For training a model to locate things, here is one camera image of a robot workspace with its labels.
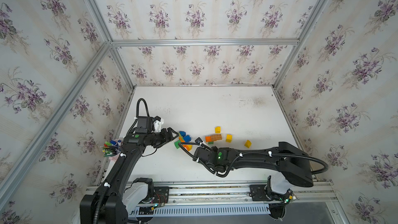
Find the blue square lego brick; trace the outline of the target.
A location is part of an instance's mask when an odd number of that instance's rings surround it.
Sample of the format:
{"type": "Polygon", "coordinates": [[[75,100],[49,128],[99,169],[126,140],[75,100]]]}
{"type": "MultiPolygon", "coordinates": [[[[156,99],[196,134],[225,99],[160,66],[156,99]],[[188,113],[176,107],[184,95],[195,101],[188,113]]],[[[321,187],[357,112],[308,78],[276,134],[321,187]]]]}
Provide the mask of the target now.
{"type": "Polygon", "coordinates": [[[190,135],[185,135],[185,136],[183,137],[183,140],[184,140],[185,143],[189,143],[189,142],[191,142],[192,138],[191,138],[190,135]]]}

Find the small green lego brick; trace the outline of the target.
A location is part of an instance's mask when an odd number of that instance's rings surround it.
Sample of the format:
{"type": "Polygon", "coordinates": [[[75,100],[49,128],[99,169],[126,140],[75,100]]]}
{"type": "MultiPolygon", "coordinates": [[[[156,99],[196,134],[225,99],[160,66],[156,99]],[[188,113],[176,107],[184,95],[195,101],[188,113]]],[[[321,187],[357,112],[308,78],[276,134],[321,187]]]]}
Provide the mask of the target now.
{"type": "Polygon", "coordinates": [[[180,145],[179,145],[180,143],[181,143],[181,141],[176,141],[176,142],[174,143],[176,149],[179,149],[179,148],[180,148],[180,145]]]}

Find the orange long lego brick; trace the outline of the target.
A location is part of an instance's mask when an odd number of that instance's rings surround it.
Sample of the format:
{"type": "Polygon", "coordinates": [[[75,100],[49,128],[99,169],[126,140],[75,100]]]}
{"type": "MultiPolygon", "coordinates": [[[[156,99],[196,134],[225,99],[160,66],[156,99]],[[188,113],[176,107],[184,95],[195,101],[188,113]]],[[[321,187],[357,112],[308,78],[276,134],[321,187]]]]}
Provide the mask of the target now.
{"type": "Polygon", "coordinates": [[[185,143],[182,136],[180,136],[179,139],[180,139],[180,141],[181,141],[182,143],[185,143]]]}

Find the brown long lego brick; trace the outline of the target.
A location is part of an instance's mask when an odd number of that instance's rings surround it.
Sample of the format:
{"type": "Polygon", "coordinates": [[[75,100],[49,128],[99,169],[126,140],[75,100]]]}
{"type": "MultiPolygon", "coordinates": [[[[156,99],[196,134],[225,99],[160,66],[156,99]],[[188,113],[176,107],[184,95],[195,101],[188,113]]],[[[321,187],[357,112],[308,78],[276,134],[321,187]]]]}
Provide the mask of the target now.
{"type": "Polygon", "coordinates": [[[222,135],[221,134],[214,134],[210,136],[210,139],[212,142],[218,141],[222,139],[222,135]]]}

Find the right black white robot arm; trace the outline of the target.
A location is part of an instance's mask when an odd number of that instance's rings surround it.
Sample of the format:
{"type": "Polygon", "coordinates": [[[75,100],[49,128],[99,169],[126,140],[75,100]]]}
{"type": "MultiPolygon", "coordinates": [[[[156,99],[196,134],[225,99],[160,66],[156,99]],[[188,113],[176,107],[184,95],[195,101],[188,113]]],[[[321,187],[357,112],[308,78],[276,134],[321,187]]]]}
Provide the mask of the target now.
{"type": "Polygon", "coordinates": [[[270,202],[268,214],[274,220],[284,218],[286,207],[294,198],[293,186],[311,188],[314,185],[313,176],[329,169],[325,161],[311,157],[287,142],[259,150],[209,147],[201,139],[194,144],[197,149],[190,153],[187,150],[189,143],[177,143],[193,161],[216,177],[225,178],[233,170],[246,168],[275,171],[275,175],[267,178],[265,186],[250,193],[252,200],[270,202]]]}

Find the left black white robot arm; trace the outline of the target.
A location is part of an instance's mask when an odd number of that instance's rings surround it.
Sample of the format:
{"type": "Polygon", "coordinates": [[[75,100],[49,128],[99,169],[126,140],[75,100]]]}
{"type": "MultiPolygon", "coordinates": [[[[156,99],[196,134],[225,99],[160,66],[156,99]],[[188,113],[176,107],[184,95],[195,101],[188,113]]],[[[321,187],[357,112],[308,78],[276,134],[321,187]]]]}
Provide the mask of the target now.
{"type": "Polygon", "coordinates": [[[149,114],[141,116],[136,109],[136,117],[123,139],[119,157],[110,173],[94,194],[85,195],[80,202],[80,222],[82,224],[135,224],[129,213],[139,204],[136,199],[128,203],[123,198],[126,185],[138,160],[143,157],[146,147],[155,150],[178,138],[172,128],[163,128],[162,119],[149,114]]]}

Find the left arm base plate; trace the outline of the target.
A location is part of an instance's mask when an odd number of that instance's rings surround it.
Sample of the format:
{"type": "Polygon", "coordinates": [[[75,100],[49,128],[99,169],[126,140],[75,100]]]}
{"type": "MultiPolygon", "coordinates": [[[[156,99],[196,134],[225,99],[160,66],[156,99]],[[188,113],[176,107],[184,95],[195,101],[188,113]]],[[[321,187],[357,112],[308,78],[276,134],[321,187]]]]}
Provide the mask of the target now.
{"type": "Polygon", "coordinates": [[[166,204],[169,202],[170,187],[154,187],[154,192],[149,198],[150,204],[166,204]]]}

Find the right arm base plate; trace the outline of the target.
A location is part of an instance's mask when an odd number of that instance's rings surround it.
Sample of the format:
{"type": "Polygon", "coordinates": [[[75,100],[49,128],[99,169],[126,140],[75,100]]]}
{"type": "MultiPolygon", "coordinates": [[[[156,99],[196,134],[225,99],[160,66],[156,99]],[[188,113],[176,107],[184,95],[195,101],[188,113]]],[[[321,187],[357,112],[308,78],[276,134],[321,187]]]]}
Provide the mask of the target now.
{"type": "Polygon", "coordinates": [[[293,191],[287,190],[286,193],[280,194],[273,192],[271,187],[267,184],[250,185],[249,196],[253,201],[276,201],[276,202],[289,202],[293,198],[293,191]]]}

